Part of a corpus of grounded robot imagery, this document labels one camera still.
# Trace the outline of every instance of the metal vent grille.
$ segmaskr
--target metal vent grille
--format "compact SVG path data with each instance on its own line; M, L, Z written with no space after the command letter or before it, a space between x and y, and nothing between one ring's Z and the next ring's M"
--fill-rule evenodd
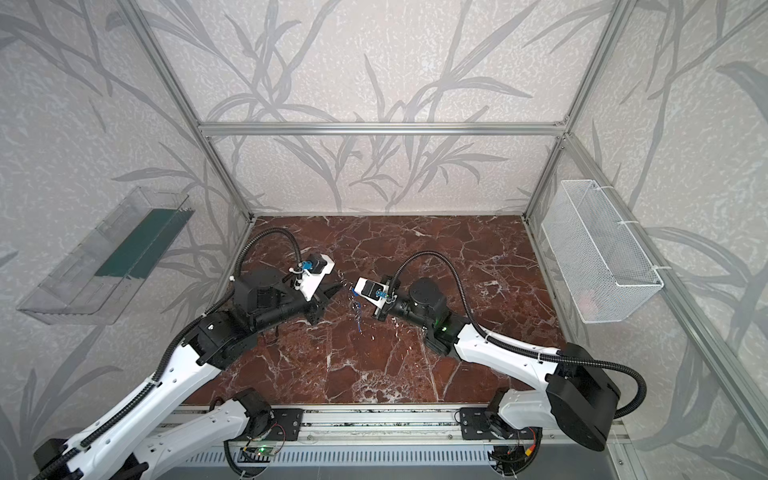
M353 465L488 465L486 445L287 446L271 458L270 467ZM183 466L226 466L221 447L187 460Z

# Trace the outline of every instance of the black cable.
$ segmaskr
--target black cable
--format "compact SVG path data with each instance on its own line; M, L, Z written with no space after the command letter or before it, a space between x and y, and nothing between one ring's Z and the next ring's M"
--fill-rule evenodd
M240 253L237 255L237 260L235 260L235 267L232 272L232 275L237 278L240 276L240 272L243 269L243 261L245 261L245 257L248 256L248 252L250 252L250 249L253 248L253 245L256 245L256 243L266 237L267 235L272 235L273 233L281 233L282 235L288 237L288 241L290 242L291 247L293 248L293 256L296 259L296 265L301 265L301 249L299 248L299 243L296 242L296 238L293 236L291 232L289 232L287 229L282 227L271 227L267 228L263 232L256 235L254 238L250 240L246 244L245 247L240 251Z
M211 400L211 401L210 401L210 403L208 404L208 412L209 412L209 413L210 413L210 412L212 412L212 411L213 411L213 410L214 410L216 407L218 407L219 405L223 405L223 404L224 404L224 399L222 399L222 398L221 398L221 397L219 397L219 396L215 397L215 398L214 398L213 400Z
M394 286L398 283L400 274L406 268L406 266L408 266L409 263L425 255L436 257L442 260L442 262L451 270L451 273L453 274L453 279L456 281L456 287L458 288L458 296L462 300L462 305L464 306L464 311L466 312L467 318L469 318L469 321L472 323L472 326L475 327L475 330L477 331L477 333L483 338L485 338L485 341L493 345L496 345L499 348L507 350L508 352L517 353L518 355L527 356L529 358L537 359L539 361L565 363L568 365L593 366L601 369L614 370L615 372L620 372L625 375L629 375L637 383L637 393L627 405L616 410L614 414L615 419L619 419L624 415L634 412L637 409L637 407L641 405L643 400L645 400L645 396L647 393L645 379L639 372L637 372L636 370L626 365L621 365L620 363L614 363L614 362L605 362L604 360L579 359L571 356L560 356L560 355L549 355L546 353L538 353L538 352L534 352L533 350L524 349L516 345L510 345L509 343L502 342L501 340L491 336L490 332L487 331L485 328L483 328L477 322L477 320L475 320L475 317L472 315L472 311L469 308L469 302L467 301L467 296L464 291L464 286L462 285L462 280L458 277L458 272L456 271L456 268L451 263L451 260L449 260L448 257L446 257L440 252L435 252L433 250L423 250L421 252L414 253L405 262L403 262L402 265L397 269L397 271L395 272L395 275L392 277L390 285Z
M272 233L281 233L282 235L285 235L288 237L288 240L291 242L291 247L293 248L293 255L296 258L296 265L301 264L301 249L299 248L299 244L296 242L296 238L289 232L288 230L282 228L282 227L272 227L264 230L263 232L256 235L251 241L248 242L248 244L240 251L240 253L237 255L237 258L235 260L235 266L233 269L233 276L235 278L240 276L240 273L243 269L243 261L245 260L245 257L247 256L250 249L255 245L259 240L263 239L267 235L271 235ZM197 317L196 319L189 322L184 328L182 328L179 333L176 334L173 340L170 341L168 344L168 347L163 352L163 356L160 358L160 362L157 364L157 368L155 369L154 373L152 374L151 381L147 383L147 385L144 386L141 391L136 394L136 396L131 399L126 406L124 406L122 409L120 409L119 412L115 413L109 420L101 424L97 429L95 429L89 436L85 437L80 441L80 445L70 445L71 448L66 451L65 454L63 454L61 457L55 459L53 462L51 462L47 467L43 468L40 473L38 473L32 480L45 480L48 478L48 476L52 475L56 470L58 470L60 467L62 467L64 464L72 460L78 453L81 452L81 448L88 449L88 447L95 442L99 437L101 437L104 433L106 433L109 429L111 429L113 426L117 425L118 422L120 422L123 418L125 418L126 415L128 415L133 409L138 406L142 400L144 400L147 395L157 387L159 384L157 382L160 381L160 377L163 376L163 373L165 373L165 369L168 367L168 363L170 362L170 358L173 356L174 351L176 350L176 347L179 345L181 340L184 339L184 337L192 331L194 327L197 326L200 321L205 318L206 316L210 315L211 313L217 311L219 308L221 308L222 305L224 305L230 298L232 298L232 295L234 295L234 286L231 286L225 294L218 300L216 303L211 305L207 310L205 310L205 313L203 315Z
M232 458L232 450L230 449L230 441L224 440L224 458L227 460L227 465L230 466L230 469L237 473L237 476L240 478L255 478L257 475L259 475L261 472L264 471L266 467L254 467L258 468L259 471L256 473L248 472L245 468L240 468L237 466L237 464L234 461L234 458Z
M496 455L493 455L493 453L489 452L488 457L491 460L495 460L497 463L506 463L511 465L512 475L517 475L518 473L522 472L526 468L531 466L531 463L536 459L536 455L538 455L539 447L541 446L541 440L544 438L542 435L543 429L541 427L528 427L528 429L531 430L531 433L533 433L533 451L531 452L530 456L522 455L520 458L501 458ZM518 441L520 439L520 432L518 431ZM499 468L495 468L495 470L502 474L502 476L510 476L506 475L504 473L504 468L501 467L501 471L499 471Z

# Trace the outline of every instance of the gray leaf pattern wallpaper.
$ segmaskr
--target gray leaf pattern wallpaper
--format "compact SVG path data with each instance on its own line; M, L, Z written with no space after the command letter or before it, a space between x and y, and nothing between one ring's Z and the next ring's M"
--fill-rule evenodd
M210 301L247 221L116 5L0 2L0 472L128 394ZM18 302L137 185L195 209L114 325L45 325Z
M766 52L768 2L638 3L576 127L763 392ZM560 180L583 177L565 156L533 224ZM654 297L621 323L583 324L563 301L568 290L543 232L534 233L565 303L564 328L593 353L629 362L651 380L653 394L625 419L649 478L768 478L768 460L664 301Z
M141 5L205 121L552 122L614 1ZM216 139L253 210L283 214L520 213L508 200L533 190L553 142Z

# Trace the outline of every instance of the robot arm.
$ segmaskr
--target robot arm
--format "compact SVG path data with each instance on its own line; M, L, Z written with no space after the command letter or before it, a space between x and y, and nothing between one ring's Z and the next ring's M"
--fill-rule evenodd
M312 325L322 319L330 298L342 287L321 284L333 265L326 255L310 255L299 272L293 271L300 278L274 268L235 278L233 307L198 319L157 381L149 378L82 432L66 441L50 440L35 452L41 469L38 478L102 480L118 473L120 478L139 475L136 478L148 480L216 442L266 432L270 406L248 389L209 415L147 437L192 392L252 349L260 333L298 314ZM150 386L149 393L140 396ZM112 427L84 444L108 422L114 423Z
M392 315L424 329L424 344L443 356L479 363L515 377L533 390L497 393L485 414L493 432L510 439L529 426L560 428L576 443L601 451L605 448L621 392L601 368L547 361L553 356L592 360L580 346L569 343L560 351L531 345L485 331L527 356L490 343L472 321L451 311L445 295L429 278L416 280L407 292L397 290L397 281L361 278L355 293L376 306L374 317L385 321Z

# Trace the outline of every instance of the white wire mesh basket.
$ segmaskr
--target white wire mesh basket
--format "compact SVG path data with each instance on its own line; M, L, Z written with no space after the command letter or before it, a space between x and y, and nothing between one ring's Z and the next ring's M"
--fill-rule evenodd
M563 180L541 222L584 323L620 322L664 282L594 180Z

